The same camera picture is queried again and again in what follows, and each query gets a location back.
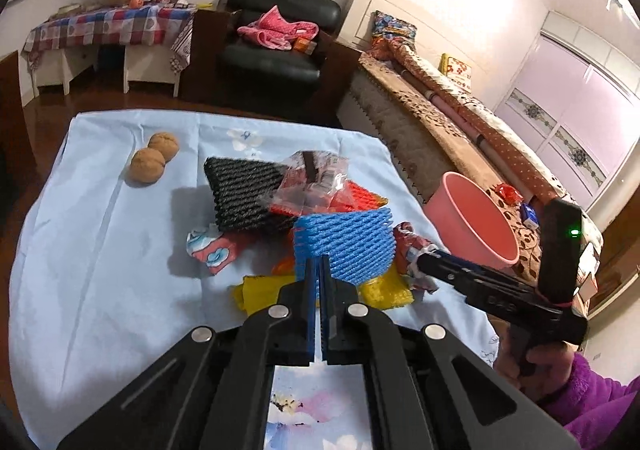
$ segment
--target plastic bag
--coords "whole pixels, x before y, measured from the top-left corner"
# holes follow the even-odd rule
[[[266,196],[269,210],[291,216],[332,213],[332,202],[353,207],[353,196],[347,185],[349,160],[324,151],[298,151],[284,162],[288,168],[282,183],[271,196]]]

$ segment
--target purple fleece jacket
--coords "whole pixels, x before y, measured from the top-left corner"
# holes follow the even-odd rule
[[[593,372],[587,360],[576,354],[564,392],[541,407],[571,432],[583,450],[604,443],[640,390],[640,376],[628,385]]]

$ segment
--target pillow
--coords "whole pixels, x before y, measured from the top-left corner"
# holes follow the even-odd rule
[[[440,72],[451,79],[451,81],[465,90],[467,93],[471,93],[471,67],[466,65],[461,60],[453,58],[446,53],[442,54],[440,60]]]
[[[388,40],[398,40],[415,51],[416,31],[417,28],[413,24],[376,10],[369,54],[378,60],[393,59],[394,55],[387,44]]]

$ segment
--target pink clothing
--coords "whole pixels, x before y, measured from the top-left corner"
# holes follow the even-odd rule
[[[318,25],[315,23],[289,23],[284,20],[276,5],[257,21],[240,26],[238,35],[264,48],[286,51],[291,49],[291,43],[298,37],[312,40],[318,31]]]

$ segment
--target pink bowl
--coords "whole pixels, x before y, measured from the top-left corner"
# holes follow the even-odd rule
[[[496,270],[513,266],[520,256],[509,223],[476,183],[446,172],[422,207],[453,255]]]

